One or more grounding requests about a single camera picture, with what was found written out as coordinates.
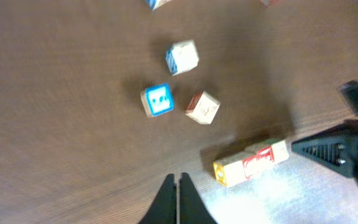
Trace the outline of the wooden block yellow side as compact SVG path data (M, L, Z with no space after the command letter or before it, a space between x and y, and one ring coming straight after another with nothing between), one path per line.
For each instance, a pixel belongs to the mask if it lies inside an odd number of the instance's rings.
M213 162L216 180L225 187L232 187L246 180L243 160L246 152L238 152Z

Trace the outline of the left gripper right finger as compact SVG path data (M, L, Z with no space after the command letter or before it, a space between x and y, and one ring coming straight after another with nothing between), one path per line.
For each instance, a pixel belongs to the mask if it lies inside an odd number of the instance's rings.
M217 224L205 207L190 175L181 174L180 179L180 223Z

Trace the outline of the red Q wooden block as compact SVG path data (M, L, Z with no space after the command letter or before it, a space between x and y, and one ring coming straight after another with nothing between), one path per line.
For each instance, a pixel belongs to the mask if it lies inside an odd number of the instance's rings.
M260 160L260 156L257 154L245 158L242 163L246 180L250 180L257 177L264 170L263 163Z

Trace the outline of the wooden block red A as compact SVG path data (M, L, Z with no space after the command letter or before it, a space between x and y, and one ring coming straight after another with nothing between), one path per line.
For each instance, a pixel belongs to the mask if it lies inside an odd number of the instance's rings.
M272 144L272 155L274 164L279 164L289 158L289 153L285 140Z

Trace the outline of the red E wooden block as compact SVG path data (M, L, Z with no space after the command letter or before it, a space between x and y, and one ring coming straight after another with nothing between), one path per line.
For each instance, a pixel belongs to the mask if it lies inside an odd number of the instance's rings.
M256 154L259 155L260 160L263 163L263 167L266 169L273 164L272 144L275 144L279 141L279 139L266 139L264 141L247 146L244 150L245 152L251 153L251 156Z

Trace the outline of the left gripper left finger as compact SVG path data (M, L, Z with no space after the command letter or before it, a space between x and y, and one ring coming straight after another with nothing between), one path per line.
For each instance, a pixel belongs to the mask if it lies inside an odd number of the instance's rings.
M168 174L139 224L175 224L176 221L177 188L175 176Z

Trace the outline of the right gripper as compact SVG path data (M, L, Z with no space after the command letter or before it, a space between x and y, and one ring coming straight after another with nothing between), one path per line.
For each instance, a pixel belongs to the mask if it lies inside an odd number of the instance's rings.
M354 179L358 186L358 119L292 142L295 154L312 160L344 177Z

